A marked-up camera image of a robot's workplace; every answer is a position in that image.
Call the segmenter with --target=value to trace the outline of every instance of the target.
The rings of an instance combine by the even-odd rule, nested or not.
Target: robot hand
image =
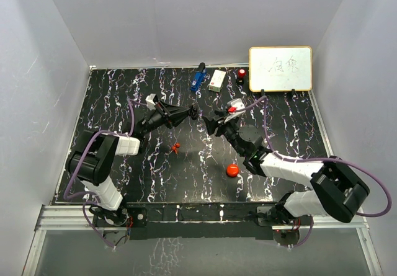
[[[109,176],[114,156],[137,155],[145,148],[147,143],[145,135],[149,132],[162,125],[168,128],[176,127],[187,117],[195,120],[199,116],[199,109],[196,105],[190,107],[170,105],[160,101],[156,94],[149,95],[146,103],[150,113],[135,123],[132,136],[106,133],[99,135],[90,147],[77,174],[79,180],[100,200],[95,206],[94,214],[99,217],[103,216],[108,222],[112,221],[114,224],[124,219],[120,209],[120,205],[124,203],[123,197]],[[123,132],[128,133],[129,130],[123,129]],[[74,172],[83,151],[95,133],[95,131],[85,130],[79,136],[76,146],[66,161],[66,170],[70,174]]]
[[[227,110],[216,110],[203,117],[209,135],[223,135],[236,152],[244,157],[249,172],[278,177],[303,184],[311,191],[287,193],[266,214],[257,216],[276,223],[289,223],[303,215],[332,216],[348,223],[370,193],[367,185],[347,165],[336,162],[298,162],[300,158],[281,156],[266,148],[259,130],[252,125],[239,127],[245,111],[241,99],[228,103]]]

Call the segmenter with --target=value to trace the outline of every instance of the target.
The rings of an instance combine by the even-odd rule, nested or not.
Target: blue object
[[[196,70],[196,74],[194,75],[192,87],[190,87],[190,90],[196,92],[199,89],[201,83],[204,81],[206,73],[207,70],[205,69],[205,63],[201,62]]]

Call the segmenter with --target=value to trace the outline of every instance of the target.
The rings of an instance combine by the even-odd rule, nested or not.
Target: white box
[[[215,70],[210,81],[209,88],[211,91],[220,92],[222,89],[223,79],[225,78],[226,72],[221,70]]]

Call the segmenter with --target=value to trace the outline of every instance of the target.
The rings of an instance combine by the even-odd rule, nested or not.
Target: white wall
[[[0,19],[0,274],[20,275],[89,69],[52,0],[0,0]]]
[[[397,0],[343,0],[314,54],[314,93],[334,152],[374,172],[397,201]],[[365,181],[364,210],[384,209],[385,195]],[[385,275],[396,275],[397,208],[370,218]]]
[[[248,62],[253,46],[316,48],[342,0],[54,0],[89,65]]]

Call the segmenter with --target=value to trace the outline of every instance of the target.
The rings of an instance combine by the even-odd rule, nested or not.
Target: red cap
[[[237,164],[230,164],[228,168],[226,169],[226,173],[229,177],[236,177],[238,173],[240,172],[240,169],[238,168]]]
[[[243,77],[245,77],[246,76],[246,71],[244,70],[244,69],[240,69],[239,71],[238,71],[238,78],[239,79],[242,79]]]

